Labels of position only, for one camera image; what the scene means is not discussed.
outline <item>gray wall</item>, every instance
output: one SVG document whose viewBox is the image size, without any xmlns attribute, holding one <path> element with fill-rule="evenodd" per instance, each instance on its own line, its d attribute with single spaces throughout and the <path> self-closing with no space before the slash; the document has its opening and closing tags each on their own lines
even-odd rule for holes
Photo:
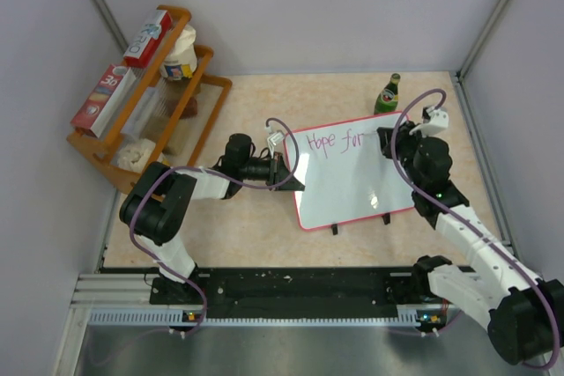
<svg viewBox="0 0 564 376">
<path fill-rule="evenodd" d="M 564 279 L 564 0 L 515 0 L 467 86 L 525 261 Z"/>
<path fill-rule="evenodd" d="M 45 375 L 113 189 L 67 144 L 118 52 L 89 0 L 2 0 L 0 373 Z"/>
<path fill-rule="evenodd" d="M 457 70 L 496 0 L 107 0 L 128 40 L 160 3 L 188 7 L 223 74 Z"/>
</svg>

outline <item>metal table surface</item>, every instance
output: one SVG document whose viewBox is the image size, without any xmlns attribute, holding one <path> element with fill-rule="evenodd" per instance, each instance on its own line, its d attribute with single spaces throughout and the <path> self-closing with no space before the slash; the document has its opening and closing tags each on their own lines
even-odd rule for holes
<svg viewBox="0 0 564 376">
<path fill-rule="evenodd" d="M 386 328 L 202 328 L 184 341 L 151 334 L 102 367 L 101 361 L 149 328 L 89 327 L 75 376 L 112 375 L 510 375 L 547 374 L 510 366 L 466 316 L 439 338 Z"/>
</svg>

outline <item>handwritten text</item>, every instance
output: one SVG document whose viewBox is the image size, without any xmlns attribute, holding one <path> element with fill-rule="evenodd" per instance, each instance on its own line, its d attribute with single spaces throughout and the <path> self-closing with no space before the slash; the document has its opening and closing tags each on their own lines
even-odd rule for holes
<svg viewBox="0 0 564 376">
<path fill-rule="evenodd" d="M 306 135 L 309 148 L 313 151 L 323 150 L 323 155 L 325 156 L 326 159 L 328 159 L 329 152 L 331 151 L 331 147 L 334 147 L 337 144 L 336 142 L 337 137 L 335 136 L 335 134 L 317 138 L 314 132 L 312 133 L 311 136 L 312 138 L 309 138 L 309 136 Z M 349 149 L 353 147 L 361 147 L 362 136 L 363 134 L 358 134 L 358 133 L 354 134 L 353 131 L 349 128 L 346 131 L 346 135 L 343 136 L 339 141 L 339 144 L 341 144 L 339 149 L 340 154 L 346 153 L 347 151 L 349 151 Z"/>
</svg>

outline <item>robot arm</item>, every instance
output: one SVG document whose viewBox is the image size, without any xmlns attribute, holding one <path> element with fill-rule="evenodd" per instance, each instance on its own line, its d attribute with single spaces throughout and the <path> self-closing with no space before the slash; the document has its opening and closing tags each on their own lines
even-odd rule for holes
<svg viewBox="0 0 564 376">
<path fill-rule="evenodd" d="M 492 345 L 510 364 L 517 364 L 553 347 L 553 333 L 544 307 L 524 274 L 546 297 L 557 321 L 564 318 L 564 287 L 557 280 L 545 282 L 520 263 L 480 222 L 470 202 L 449 178 L 452 158 L 449 146 L 433 137 L 448 127 L 446 110 L 428 107 L 420 125 L 405 122 L 399 127 L 398 160 L 412 183 L 459 215 L 446 213 L 420 193 L 413 191 L 417 212 L 466 257 L 480 276 L 466 276 L 441 256 L 421 257 L 412 271 L 412 290 L 420 296 L 443 298 L 458 306 L 487 330 Z M 392 159 L 392 129 L 380 128 L 382 154 Z M 482 238 L 469 229 L 476 227 Z M 509 257 L 503 259 L 500 252 Z M 562 327 L 559 325 L 560 346 Z"/>
<path fill-rule="evenodd" d="M 274 146 L 283 139 L 283 137 L 280 138 L 280 134 L 275 132 L 268 137 L 269 153 L 264 157 L 254 156 L 255 148 L 249 136 L 231 135 L 226 144 L 225 154 L 219 158 L 218 164 L 211 170 L 218 171 L 236 181 L 265 181 L 269 187 L 282 182 L 290 172 L 284 164 L 282 155 L 274 151 Z M 130 226 L 143 197 L 168 169 L 168 166 L 153 162 L 141 175 L 120 209 L 120 220 L 127 226 Z M 229 199 L 237 194 L 239 189 L 241 189 L 240 185 L 225 177 L 208 173 L 205 169 L 202 169 L 202 172 L 175 171 L 168 175 L 154 191 L 154 195 L 161 199 L 150 198 L 140 211 L 134 232 L 140 235 L 145 246 L 158 257 L 159 263 L 165 263 L 167 268 L 188 278 L 196 264 L 177 233 L 190 201 L 204 198 Z M 275 191 L 303 191 L 304 189 L 305 186 L 294 177 L 274 188 Z M 162 266 L 160 266 L 160 273 L 175 282 L 184 282 Z"/>
</svg>

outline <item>red box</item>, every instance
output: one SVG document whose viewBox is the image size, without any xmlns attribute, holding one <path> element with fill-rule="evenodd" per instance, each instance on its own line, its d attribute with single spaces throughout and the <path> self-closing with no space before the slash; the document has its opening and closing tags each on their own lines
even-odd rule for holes
<svg viewBox="0 0 564 376">
<path fill-rule="evenodd" d="M 172 24 L 173 20 L 168 11 L 160 9 L 154 11 L 145 20 L 143 26 L 136 36 L 133 37 L 133 41 L 123 54 L 123 59 L 128 66 L 146 68 Z"/>
<path fill-rule="evenodd" d="M 109 65 L 70 124 L 90 136 L 100 137 L 134 82 L 131 68 Z"/>
</svg>

